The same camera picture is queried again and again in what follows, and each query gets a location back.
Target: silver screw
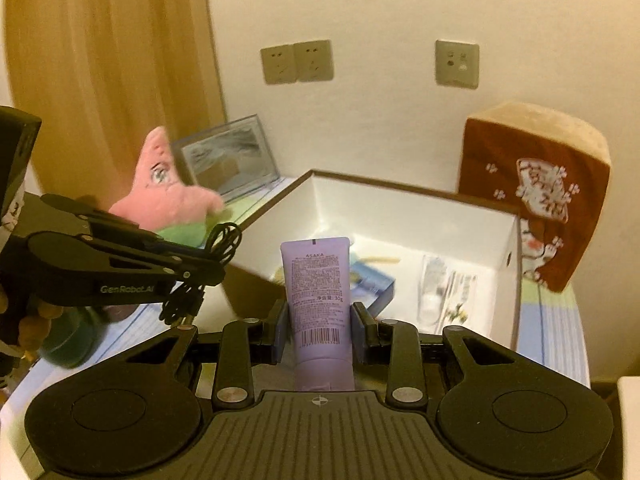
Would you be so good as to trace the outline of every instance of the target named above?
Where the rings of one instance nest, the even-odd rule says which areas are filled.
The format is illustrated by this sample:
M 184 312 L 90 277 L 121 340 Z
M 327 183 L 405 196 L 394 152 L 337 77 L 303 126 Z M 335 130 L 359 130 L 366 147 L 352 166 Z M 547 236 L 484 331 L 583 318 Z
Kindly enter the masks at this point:
M 228 388 L 222 388 L 216 396 L 222 402 L 241 402 L 245 400 L 249 394 L 244 388 L 237 388 L 236 386 L 229 386 Z
M 399 402 L 418 402 L 422 399 L 422 392 L 418 388 L 403 386 L 393 390 L 391 396 Z

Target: wall outlet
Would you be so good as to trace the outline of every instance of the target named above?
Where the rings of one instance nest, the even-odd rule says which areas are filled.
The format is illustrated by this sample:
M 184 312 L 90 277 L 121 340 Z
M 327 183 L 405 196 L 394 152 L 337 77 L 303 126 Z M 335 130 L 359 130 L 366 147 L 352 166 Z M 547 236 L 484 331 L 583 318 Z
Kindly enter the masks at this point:
M 480 46 L 436 41 L 436 82 L 439 85 L 478 88 Z
M 267 85 L 296 82 L 296 59 L 293 45 L 270 46 L 260 51 L 262 72 Z
M 293 46 L 298 81 L 331 81 L 334 78 L 334 59 L 331 41 L 306 41 Z

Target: barcode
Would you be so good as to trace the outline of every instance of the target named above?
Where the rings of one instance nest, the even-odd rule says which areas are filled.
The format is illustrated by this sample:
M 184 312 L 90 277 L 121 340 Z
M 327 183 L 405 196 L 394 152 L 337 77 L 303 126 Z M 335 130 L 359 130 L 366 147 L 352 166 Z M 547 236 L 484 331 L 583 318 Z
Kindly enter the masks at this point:
M 340 333 L 337 328 L 312 328 L 302 333 L 302 346 L 340 344 Z

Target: crosshair symbol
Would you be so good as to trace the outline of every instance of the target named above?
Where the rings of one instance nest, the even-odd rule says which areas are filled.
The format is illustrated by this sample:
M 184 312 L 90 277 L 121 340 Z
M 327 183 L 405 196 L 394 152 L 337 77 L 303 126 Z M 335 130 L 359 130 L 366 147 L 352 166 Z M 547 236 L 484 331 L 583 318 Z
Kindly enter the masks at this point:
M 316 406 L 324 406 L 326 403 L 329 402 L 329 399 L 326 399 L 322 395 L 318 395 L 317 397 L 314 397 L 313 399 L 311 399 L 311 402 L 314 403 Z

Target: brown pillow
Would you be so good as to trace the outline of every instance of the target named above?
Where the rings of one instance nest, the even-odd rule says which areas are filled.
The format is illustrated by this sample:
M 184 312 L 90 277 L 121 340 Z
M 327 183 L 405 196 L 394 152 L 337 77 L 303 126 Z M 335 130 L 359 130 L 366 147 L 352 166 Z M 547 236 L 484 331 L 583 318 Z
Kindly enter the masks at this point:
M 509 102 L 466 120 L 458 192 L 520 209 L 523 276 L 561 292 L 595 230 L 610 158 L 584 121 Z

